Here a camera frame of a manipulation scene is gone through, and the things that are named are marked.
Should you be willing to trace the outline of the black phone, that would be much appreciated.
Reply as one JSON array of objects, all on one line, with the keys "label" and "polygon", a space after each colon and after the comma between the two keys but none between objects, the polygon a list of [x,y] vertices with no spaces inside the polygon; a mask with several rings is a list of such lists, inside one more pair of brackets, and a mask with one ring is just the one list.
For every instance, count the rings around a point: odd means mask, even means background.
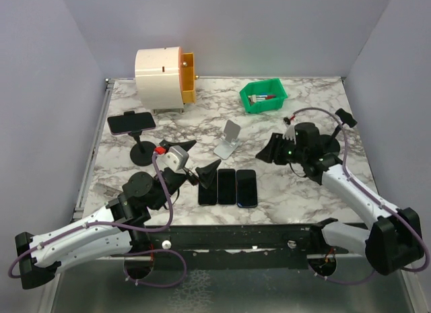
[{"label": "black phone", "polygon": [[205,174],[199,179],[198,204],[203,206],[216,205],[218,201],[217,171]]}]

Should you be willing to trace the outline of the silver phone stand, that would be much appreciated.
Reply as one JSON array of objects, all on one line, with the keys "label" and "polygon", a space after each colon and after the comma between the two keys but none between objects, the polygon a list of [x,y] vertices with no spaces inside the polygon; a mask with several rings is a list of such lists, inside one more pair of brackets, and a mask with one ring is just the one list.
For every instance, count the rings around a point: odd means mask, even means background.
[{"label": "silver phone stand", "polygon": [[223,160],[227,160],[239,146],[239,134],[241,126],[231,120],[227,120],[223,130],[223,137],[214,149],[214,153]]}]

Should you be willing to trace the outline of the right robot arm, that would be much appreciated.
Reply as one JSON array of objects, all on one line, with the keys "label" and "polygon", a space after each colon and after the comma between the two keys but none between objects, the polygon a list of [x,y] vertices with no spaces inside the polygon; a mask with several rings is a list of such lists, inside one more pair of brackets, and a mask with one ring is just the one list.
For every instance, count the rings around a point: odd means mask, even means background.
[{"label": "right robot arm", "polygon": [[284,134],[273,133],[256,158],[268,164],[300,165],[307,178],[336,194],[366,225],[361,229],[336,219],[316,224],[309,237],[315,252],[344,248],[364,256],[381,275],[426,258],[418,214],[398,208],[360,182],[339,158],[339,151],[338,142],[306,122]]}]

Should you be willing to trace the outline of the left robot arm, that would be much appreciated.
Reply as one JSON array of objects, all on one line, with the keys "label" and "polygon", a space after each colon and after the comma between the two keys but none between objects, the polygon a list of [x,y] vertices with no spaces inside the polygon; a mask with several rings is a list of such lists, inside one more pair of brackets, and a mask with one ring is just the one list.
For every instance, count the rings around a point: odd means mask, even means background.
[{"label": "left robot arm", "polygon": [[155,175],[136,172],[121,193],[87,217],[41,235],[22,232],[15,237],[16,259],[7,272],[23,289],[34,289],[75,265],[104,256],[151,254],[148,234],[168,230],[174,219],[171,196],[185,182],[208,188],[221,160],[191,171],[188,148],[195,141],[154,147]]}]

